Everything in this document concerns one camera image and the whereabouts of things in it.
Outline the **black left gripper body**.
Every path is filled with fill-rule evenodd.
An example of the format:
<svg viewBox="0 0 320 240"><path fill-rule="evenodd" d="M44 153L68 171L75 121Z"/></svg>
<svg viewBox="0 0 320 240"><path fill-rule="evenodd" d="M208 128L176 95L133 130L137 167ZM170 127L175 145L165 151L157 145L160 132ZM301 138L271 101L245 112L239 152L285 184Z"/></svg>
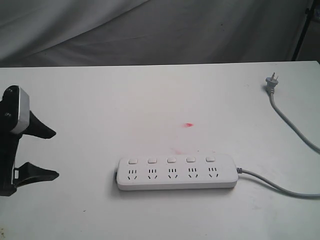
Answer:
<svg viewBox="0 0 320 240"><path fill-rule="evenodd" d="M5 99L0 101L0 195L9 197L17 191L13 170L20 137L12 130L18 123L18 107Z"/></svg>

